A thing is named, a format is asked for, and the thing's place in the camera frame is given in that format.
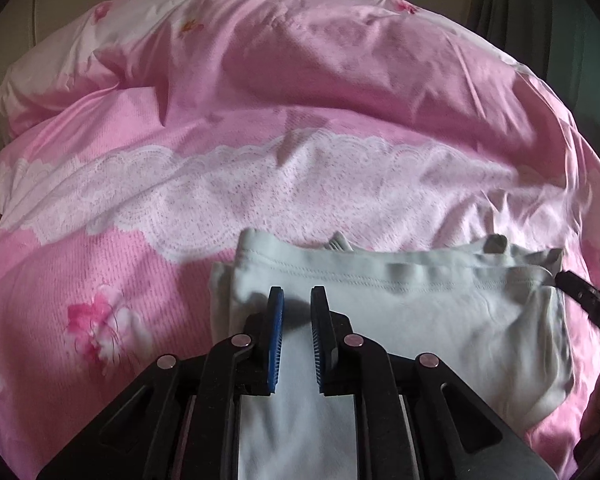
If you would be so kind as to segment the light blue long-sleeve shirt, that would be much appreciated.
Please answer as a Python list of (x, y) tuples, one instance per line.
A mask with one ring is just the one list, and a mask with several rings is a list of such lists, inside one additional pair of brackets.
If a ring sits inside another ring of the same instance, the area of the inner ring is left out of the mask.
[(436, 354), (517, 434), (570, 393), (573, 365), (564, 303), (553, 278), (558, 248), (532, 252), (490, 235), (429, 252), (366, 252), (342, 235), (301, 248), (256, 230), (210, 278), (211, 330), (223, 340), (285, 297), (279, 381), (268, 398), (242, 402), (243, 479), (352, 479), (353, 403), (318, 391), (310, 321), (312, 289), (388, 352)]

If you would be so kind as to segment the pink floral duvet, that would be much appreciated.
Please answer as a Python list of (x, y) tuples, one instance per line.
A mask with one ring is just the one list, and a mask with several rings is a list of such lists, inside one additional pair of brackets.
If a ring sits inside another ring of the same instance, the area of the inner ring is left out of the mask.
[[(7, 72), (0, 454), (41, 469), (160, 354), (208, 351), (211, 271), (256, 230), (429, 252), (490, 235), (600, 287), (600, 159), (531, 70), (404, 0), (114, 0)], [(559, 478), (600, 372), (523, 434)]]

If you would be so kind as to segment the dark green curtain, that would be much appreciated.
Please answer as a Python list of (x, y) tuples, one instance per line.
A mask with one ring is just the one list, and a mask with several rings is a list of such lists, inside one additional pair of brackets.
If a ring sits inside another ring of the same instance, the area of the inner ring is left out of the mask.
[(470, 0), (467, 26), (545, 80), (600, 150), (600, 20), (585, 0)]

